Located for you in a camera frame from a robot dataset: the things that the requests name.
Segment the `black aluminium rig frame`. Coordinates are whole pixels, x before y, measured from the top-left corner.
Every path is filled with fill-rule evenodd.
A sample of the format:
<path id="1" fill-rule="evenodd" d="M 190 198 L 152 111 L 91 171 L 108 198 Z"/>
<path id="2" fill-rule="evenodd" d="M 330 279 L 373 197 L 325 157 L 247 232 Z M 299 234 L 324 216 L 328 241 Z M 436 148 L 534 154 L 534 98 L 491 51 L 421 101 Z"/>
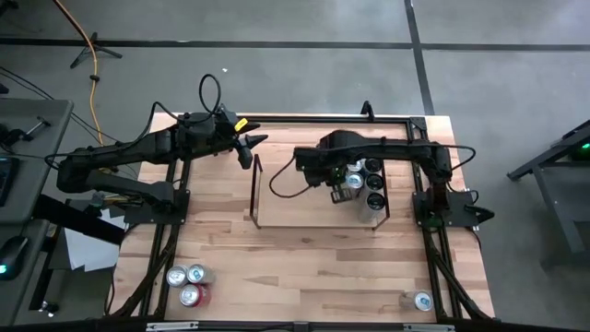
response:
<path id="1" fill-rule="evenodd" d="M 312 146 L 336 129 L 365 136 L 403 138 L 419 120 L 393 115 L 369 122 L 358 115 L 274 115 L 259 118 L 268 135 L 255 153 L 277 163 L 274 188 L 291 195 L 306 187 L 288 164 L 297 146 Z M 179 292 L 158 277 L 147 309 L 169 320 L 397 323 L 435 320 L 434 312 L 401 308 L 406 291 L 431 286 L 423 232 L 413 218 L 413 170 L 404 161 L 385 165 L 391 217 L 380 228 L 262 228 L 249 219 L 253 172 L 235 154 L 195 160 L 177 184 L 190 192 L 174 262 L 202 263 L 216 275 L 210 303 L 181 305 Z"/>

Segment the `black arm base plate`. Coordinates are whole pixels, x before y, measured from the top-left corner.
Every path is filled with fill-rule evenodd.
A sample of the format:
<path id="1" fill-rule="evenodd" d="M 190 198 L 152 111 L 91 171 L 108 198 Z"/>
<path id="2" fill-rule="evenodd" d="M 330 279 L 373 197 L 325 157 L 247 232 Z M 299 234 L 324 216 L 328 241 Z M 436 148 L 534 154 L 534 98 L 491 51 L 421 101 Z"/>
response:
<path id="1" fill-rule="evenodd" d="M 437 196 L 432 190 L 416 192 L 412 205 L 416 223 L 421 227 L 473 227 L 479 225 L 477 213 L 471 208 L 471 194 L 446 192 Z"/>
<path id="2" fill-rule="evenodd" d="M 186 222 L 190 202 L 188 190 L 176 190 L 174 202 L 170 204 L 143 203 L 125 210 L 124 222 L 128 224 L 181 225 Z"/>

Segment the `black metal cart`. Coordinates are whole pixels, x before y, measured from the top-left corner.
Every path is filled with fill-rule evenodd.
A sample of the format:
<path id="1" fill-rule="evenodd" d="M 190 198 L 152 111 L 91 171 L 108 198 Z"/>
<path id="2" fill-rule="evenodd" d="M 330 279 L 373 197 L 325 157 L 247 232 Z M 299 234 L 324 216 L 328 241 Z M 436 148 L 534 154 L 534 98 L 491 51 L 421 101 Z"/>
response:
<path id="1" fill-rule="evenodd" d="M 535 177 L 568 246 L 566 254 L 552 255 L 541 265 L 590 267 L 590 119 L 508 172 L 507 177 L 516 182 L 528 174 Z"/>

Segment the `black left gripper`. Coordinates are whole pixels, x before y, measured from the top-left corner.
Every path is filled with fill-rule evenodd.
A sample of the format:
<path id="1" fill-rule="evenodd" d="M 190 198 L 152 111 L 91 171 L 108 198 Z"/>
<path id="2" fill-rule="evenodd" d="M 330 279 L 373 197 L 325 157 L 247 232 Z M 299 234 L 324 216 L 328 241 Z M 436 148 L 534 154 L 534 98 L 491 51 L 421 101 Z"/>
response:
<path id="1" fill-rule="evenodd" d="M 229 154 L 233 148 L 238 152 L 238 162 L 243 169 L 250 169 L 253 163 L 252 149 L 258 144 L 268 139 L 268 135 L 245 135 L 236 139 L 238 135 L 245 134 L 259 128 L 261 125 L 257 122 L 251 122 L 247 119 L 241 119 L 236 124 L 236 113 L 227 109 L 216 109 L 213 112 L 214 117 L 214 134 L 210 139 L 211 150 L 214 155 Z"/>

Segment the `black keyboard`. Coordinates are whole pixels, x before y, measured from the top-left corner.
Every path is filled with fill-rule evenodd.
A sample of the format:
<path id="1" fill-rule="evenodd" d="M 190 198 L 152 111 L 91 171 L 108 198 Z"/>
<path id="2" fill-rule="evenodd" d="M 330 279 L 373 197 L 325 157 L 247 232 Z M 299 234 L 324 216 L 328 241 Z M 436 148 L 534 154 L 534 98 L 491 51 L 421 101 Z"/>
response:
<path id="1" fill-rule="evenodd" d="M 0 157 L 0 207 L 7 201 L 19 167 L 19 159 Z"/>

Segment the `grey side desk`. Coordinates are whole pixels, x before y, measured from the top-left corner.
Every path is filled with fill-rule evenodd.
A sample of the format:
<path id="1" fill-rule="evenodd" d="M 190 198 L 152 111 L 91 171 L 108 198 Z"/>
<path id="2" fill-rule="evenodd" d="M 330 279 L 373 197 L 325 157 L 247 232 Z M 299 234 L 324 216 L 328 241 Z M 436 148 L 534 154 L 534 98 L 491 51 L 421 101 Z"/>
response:
<path id="1" fill-rule="evenodd" d="M 19 274 L 12 280 L 0 280 L 0 326 L 15 322 L 49 228 L 47 221 L 34 219 L 32 212 L 50 171 L 44 157 L 57 152 L 73 108 L 74 103 L 66 100 L 0 99 L 0 124 L 28 131 L 41 119 L 49 123 L 34 129 L 30 142 L 20 140 L 12 146 L 20 165 L 6 203 L 0 207 L 0 246 L 20 234 L 28 245 Z"/>

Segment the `clear tray with dark frame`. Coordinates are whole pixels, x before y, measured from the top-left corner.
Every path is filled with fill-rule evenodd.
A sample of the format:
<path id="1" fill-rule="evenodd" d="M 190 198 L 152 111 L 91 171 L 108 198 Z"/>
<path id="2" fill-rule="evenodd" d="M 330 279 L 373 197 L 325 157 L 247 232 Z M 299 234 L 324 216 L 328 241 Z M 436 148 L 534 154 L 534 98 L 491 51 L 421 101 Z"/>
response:
<path id="1" fill-rule="evenodd" d="M 378 191 L 377 203 L 370 206 L 368 196 L 335 204 L 332 189 L 324 185 L 310 189 L 293 198 L 281 198 L 270 191 L 272 176 L 280 164 L 262 162 L 254 156 L 249 219 L 262 228 L 337 228 L 376 230 L 390 219 L 386 189 Z"/>

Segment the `white paper sheets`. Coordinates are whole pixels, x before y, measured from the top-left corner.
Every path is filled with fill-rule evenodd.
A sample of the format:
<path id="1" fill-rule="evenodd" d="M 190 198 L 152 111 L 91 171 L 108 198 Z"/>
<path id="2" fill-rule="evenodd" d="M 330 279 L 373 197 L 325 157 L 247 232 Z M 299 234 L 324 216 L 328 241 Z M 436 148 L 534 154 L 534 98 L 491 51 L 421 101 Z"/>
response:
<path id="1" fill-rule="evenodd" d="M 85 272 L 114 267 L 118 261 L 120 244 L 107 243 L 78 231 L 65 230 L 65 240 L 72 270 Z"/>

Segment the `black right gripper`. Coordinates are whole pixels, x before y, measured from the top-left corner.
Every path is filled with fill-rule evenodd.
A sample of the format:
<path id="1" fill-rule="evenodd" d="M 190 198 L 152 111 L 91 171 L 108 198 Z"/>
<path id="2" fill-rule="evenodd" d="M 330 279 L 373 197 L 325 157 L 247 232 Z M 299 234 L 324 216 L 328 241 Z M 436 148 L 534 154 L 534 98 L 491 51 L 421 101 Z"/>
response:
<path id="1" fill-rule="evenodd" d="M 345 182 L 348 163 L 345 155 L 316 148 L 295 148 L 294 157 L 296 170 L 303 172 L 307 184 L 336 184 L 330 193 L 334 204 L 353 199 L 353 191 L 341 185 Z"/>

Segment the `black desk clamp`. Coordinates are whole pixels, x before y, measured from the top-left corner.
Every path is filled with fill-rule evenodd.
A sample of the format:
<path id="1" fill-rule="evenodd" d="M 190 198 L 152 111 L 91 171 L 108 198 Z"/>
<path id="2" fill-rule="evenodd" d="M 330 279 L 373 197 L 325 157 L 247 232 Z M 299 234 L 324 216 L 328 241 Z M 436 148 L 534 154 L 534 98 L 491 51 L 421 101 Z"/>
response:
<path id="1" fill-rule="evenodd" d="M 37 117 L 38 123 L 35 124 L 28 131 L 24 131 L 19 128 L 9 129 L 5 124 L 0 124 L 0 146 L 11 147 L 19 140 L 31 141 L 33 134 L 44 127 L 51 127 L 52 124 L 45 120 L 43 117 Z"/>

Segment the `black computer mouse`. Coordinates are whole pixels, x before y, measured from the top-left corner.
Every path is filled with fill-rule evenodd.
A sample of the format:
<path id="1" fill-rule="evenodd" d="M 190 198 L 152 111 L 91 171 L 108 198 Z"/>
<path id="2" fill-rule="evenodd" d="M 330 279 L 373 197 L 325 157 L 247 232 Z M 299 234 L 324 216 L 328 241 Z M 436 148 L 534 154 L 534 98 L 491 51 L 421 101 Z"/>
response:
<path id="1" fill-rule="evenodd" d="M 18 235 L 9 238 L 0 247 L 0 280 L 15 279 L 23 268 L 29 239 Z"/>

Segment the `pink red can silver lid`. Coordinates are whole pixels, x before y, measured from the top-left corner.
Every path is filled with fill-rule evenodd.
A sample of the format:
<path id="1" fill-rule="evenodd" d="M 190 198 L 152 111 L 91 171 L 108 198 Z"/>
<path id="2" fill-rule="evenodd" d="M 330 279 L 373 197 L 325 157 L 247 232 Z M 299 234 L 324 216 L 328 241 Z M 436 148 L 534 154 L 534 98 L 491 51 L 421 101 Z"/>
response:
<path id="1" fill-rule="evenodd" d="M 166 273 L 166 281 L 172 288 L 181 288 L 188 283 L 188 267 L 175 265 Z"/>

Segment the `red beverage can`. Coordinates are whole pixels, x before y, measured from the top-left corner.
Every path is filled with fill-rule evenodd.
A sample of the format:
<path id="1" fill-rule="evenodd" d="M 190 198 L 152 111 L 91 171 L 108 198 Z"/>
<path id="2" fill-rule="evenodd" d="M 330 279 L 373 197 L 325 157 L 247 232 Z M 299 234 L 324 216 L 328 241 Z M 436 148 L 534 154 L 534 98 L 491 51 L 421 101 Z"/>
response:
<path id="1" fill-rule="evenodd" d="M 180 303 L 185 307 L 198 307 L 210 303 L 211 293 L 207 285 L 186 284 L 179 292 Z"/>

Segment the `black tripod stand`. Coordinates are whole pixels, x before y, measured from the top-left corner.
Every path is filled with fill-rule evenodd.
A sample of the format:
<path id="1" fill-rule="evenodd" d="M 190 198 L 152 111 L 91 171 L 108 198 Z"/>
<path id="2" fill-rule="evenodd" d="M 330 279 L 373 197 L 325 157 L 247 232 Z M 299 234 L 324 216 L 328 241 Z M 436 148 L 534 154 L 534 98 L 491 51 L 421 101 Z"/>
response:
<path id="1" fill-rule="evenodd" d="M 85 46 L 82 51 L 78 54 L 75 60 L 70 64 L 70 68 L 74 69 L 78 65 L 80 65 L 84 60 L 92 56 L 92 53 L 103 52 L 110 56 L 113 56 L 117 59 L 121 59 L 123 56 L 120 53 L 112 51 L 108 48 L 100 46 L 97 44 L 98 41 L 98 33 L 93 32 L 89 38 L 91 42 L 91 46 Z"/>

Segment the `silver metal bracket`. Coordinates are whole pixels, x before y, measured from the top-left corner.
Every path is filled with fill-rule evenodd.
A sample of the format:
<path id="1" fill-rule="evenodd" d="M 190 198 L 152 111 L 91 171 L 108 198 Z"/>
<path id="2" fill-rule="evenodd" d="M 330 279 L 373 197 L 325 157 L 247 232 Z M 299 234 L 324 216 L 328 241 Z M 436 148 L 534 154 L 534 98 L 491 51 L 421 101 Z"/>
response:
<path id="1" fill-rule="evenodd" d="M 438 324 L 404 324 L 404 332 L 455 332 L 455 327 L 451 325 Z"/>
<path id="2" fill-rule="evenodd" d="M 146 332 L 183 332 L 192 331 L 199 328 L 197 321 L 181 322 L 152 322 L 146 326 Z"/>

